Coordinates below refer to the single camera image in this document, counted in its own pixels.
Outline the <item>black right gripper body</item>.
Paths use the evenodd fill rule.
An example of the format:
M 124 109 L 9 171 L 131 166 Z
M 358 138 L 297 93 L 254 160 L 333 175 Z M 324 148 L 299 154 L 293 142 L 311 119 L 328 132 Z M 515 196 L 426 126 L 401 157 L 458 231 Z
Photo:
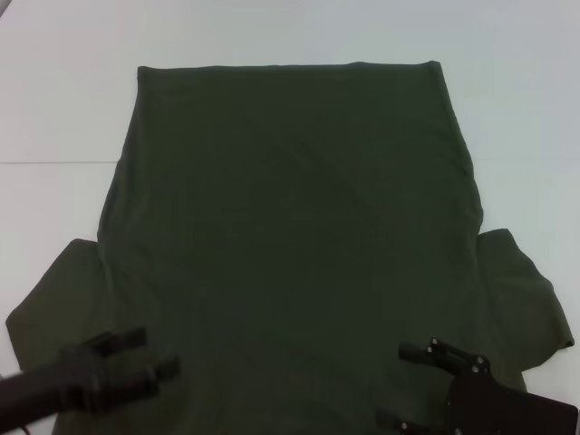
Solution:
M 478 356 L 449 386 L 449 435 L 578 435 L 576 406 L 514 390 Z

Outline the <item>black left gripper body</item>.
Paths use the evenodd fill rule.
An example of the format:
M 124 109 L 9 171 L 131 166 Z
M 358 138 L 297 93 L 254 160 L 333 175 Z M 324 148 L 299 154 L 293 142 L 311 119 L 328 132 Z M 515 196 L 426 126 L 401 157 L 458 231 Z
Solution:
M 73 351 L 1 380 L 0 424 L 29 424 L 66 411 L 99 415 L 159 391 L 156 366 L 115 379 L 102 356 Z

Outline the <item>dark green shirt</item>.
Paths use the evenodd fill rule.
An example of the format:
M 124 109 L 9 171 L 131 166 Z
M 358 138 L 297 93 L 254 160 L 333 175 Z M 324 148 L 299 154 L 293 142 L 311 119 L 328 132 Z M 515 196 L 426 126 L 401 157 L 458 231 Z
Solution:
M 439 63 L 138 70 L 95 241 L 73 240 L 7 318 L 23 369 L 144 327 L 115 372 L 178 356 L 157 399 L 53 435 L 393 435 L 438 424 L 450 377 L 403 362 L 438 338 L 497 379 L 574 338 L 505 229 L 482 232 Z

